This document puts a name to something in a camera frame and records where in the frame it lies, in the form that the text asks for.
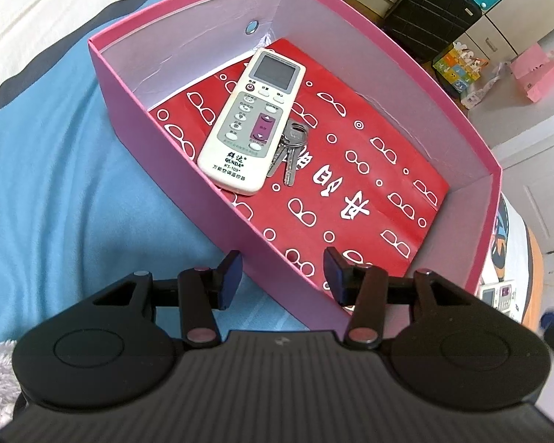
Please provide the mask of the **white door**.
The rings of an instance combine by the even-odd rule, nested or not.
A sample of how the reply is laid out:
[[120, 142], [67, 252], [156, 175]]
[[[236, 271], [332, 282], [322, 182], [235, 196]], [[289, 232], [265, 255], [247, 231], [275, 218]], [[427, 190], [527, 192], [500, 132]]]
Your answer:
[[554, 253], [554, 115], [492, 148], [503, 169], [502, 193]]

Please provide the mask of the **silver key bunch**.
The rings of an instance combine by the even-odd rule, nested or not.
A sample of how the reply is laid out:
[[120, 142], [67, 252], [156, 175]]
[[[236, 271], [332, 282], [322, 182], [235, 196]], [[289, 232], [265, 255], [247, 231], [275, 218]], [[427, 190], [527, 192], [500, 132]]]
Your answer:
[[293, 186], [295, 183], [297, 161], [301, 150], [308, 142], [308, 136], [309, 127], [306, 124], [289, 119], [280, 138], [267, 176], [272, 177], [279, 168], [279, 165], [284, 162], [283, 183], [289, 187]]

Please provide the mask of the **striped bed sheet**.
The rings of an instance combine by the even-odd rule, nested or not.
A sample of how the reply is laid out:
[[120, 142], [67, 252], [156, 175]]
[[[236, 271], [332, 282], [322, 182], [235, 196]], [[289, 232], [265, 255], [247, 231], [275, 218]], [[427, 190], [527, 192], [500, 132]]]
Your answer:
[[[0, 22], [23, 0], [0, 0]], [[228, 252], [117, 137], [89, 39], [162, 0], [37, 0], [0, 54], [0, 343], [135, 272], [175, 279]], [[246, 272], [222, 332], [310, 328]]]

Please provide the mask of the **white Qunda remote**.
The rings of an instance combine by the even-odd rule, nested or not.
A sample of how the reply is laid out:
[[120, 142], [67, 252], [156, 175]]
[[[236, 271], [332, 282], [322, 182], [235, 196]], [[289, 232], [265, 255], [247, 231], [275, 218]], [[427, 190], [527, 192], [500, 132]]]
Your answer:
[[215, 185], [245, 196], [262, 188], [305, 73], [272, 49], [256, 51], [197, 158]]
[[517, 323], [523, 320], [526, 290], [514, 281], [481, 283], [476, 297]]

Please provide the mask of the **white plastic bag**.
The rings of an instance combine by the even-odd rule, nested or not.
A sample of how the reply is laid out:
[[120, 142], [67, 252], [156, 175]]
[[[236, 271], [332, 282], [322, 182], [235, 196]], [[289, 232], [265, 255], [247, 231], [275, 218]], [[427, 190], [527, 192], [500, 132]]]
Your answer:
[[500, 62], [492, 70], [484, 68], [481, 77], [474, 81], [460, 94], [460, 103], [466, 110], [471, 110], [481, 103], [491, 88], [501, 79], [509, 75], [509, 63]]

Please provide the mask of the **red printed paper bag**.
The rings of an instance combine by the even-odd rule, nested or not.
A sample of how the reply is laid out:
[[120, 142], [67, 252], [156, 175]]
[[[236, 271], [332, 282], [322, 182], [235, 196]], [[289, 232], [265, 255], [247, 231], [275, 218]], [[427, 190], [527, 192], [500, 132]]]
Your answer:
[[290, 113], [307, 126], [293, 186], [283, 167], [252, 196], [223, 195], [315, 285], [333, 246], [354, 264], [405, 274], [449, 186], [383, 116], [286, 39], [271, 49], [303, 64]]

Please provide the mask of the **black suitcase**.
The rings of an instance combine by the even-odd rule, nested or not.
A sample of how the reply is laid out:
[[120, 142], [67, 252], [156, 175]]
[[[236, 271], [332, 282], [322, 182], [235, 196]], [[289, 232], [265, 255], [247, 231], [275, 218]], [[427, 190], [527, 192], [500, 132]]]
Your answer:
[[409, 56], [429, 62], [481, 19], [474, 0], [397, 0], [382, 29]]

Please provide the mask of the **pink hanging bag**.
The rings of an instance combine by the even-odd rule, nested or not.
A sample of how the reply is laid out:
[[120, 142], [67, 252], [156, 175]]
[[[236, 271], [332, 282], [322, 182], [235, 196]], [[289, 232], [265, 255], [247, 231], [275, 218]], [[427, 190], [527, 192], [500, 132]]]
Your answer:
[[554, 89], [554, 57], [536, 43], [509, 64], [517, 88], [533, 103]]

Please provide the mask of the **colourful gift bag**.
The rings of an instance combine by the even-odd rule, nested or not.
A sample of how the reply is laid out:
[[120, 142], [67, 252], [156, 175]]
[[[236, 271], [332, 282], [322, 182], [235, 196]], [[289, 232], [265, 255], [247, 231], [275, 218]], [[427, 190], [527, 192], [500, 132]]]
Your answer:
[[477, 82], [486, 66], [486, 58], [459, 41], [451, 43], [432, 60], [438, 83], [453, 98]]

